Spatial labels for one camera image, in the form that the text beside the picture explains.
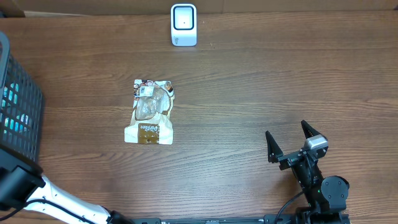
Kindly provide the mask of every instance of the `plastic basket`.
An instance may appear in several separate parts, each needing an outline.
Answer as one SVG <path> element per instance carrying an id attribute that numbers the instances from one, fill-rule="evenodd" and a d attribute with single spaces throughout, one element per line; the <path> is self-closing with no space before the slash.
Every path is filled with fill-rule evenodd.
<path id="1" fill-rule="evenodd" d="M 37 162 L 44 97 L 41 89 L 10 54 L 8 38 L 0 32 L 0 147 Z"/>

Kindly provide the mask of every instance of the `black cable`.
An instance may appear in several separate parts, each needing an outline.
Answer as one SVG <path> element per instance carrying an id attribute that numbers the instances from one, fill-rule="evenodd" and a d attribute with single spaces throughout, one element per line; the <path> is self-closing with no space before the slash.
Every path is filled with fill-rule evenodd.
<path id="1" fill-rule="evenodd" d="M 305 155 L 305 160 L 307 161 L 308 168 L 310 169 L 311 183 L 308 189 L 311 189 L 313 185 L 313 173 L 312 173 L 312 166 L 310 164 L 310 159 L 308 158 L 308 154 Z"/>
<path id="2" fill-rule="evenodd" d="M 288 207 L 292 202 L 294 202 L 294 200 L 296 200 L 299 196 L 301 196 L 302 194 L 304 194 L 304 191 L 298 193 L 296 196 L 292 197 L 292 199 L 290 199 L 288 202 L 286 202 L 286 204 L 284 206 L 282 206 L 282 208 L 280 208 L 278 214 L 275 217 L 275 222 L 274 224 L 278 223 L 278 219 L 280 217 L 280 214 L 282 214 L 282 212 L 285 210 L 286 207 Z"/>
<path id="3" fill-rule="evenodd" d="M 47 203 L 47 204 L 49 204 L 49 205 L 51 205 L 51 206 L 53 206 L 53 207 L 55 207 L 55 208 L 57 208 L 57 209 L 59 209 L 59 210 L 65 212 L 65 213 L 67 213 L 68 215 L 73 216 L 73 217 L 75 217 L 75 218 L 81 220 L 82 222 L 85 222 L 85 223 L 88 223 L 88 224 L 95 224 L 95 223 L 93 223 L 92 221 L 89 221 L 89 220 L 87 220 L 87 219 L 85 219 L 85 218 L 83 218 L 83 217 L 80 217 L 80 216 L 78 216 L 78 215 L 72 213 L 71 211 L 67 210 L 66 208 L 63 208 L 63 207 L 57 205 L 56 203 L 50 202 L 50 201 L 45 200 L 45 199 L 34 199 L 34 200 L 31 200 L 31 201 L 26 202 L 26 203 L 24 204 L 23 207 L 15 209 L 14 211 L 12 211 L 10 214 L 6 215 L 5 217 L 1 217 L 1 218 L 0 218 L 0 222 L 1 222 L 1 221 L 4 221 L 4 220 L 6 220 L 6 219 L 8 219 L 8 218 L 10 218 L 10 217 L 12 217 L 12 216 L 15 215 L 17 212 L 21 211 L 24 207 L 26 207 L 26 206 L 28 206 L 28 205 L 30 205 L 30 204 L 32 204 L 32 203 L 36 203 L 36 202 Z"/>

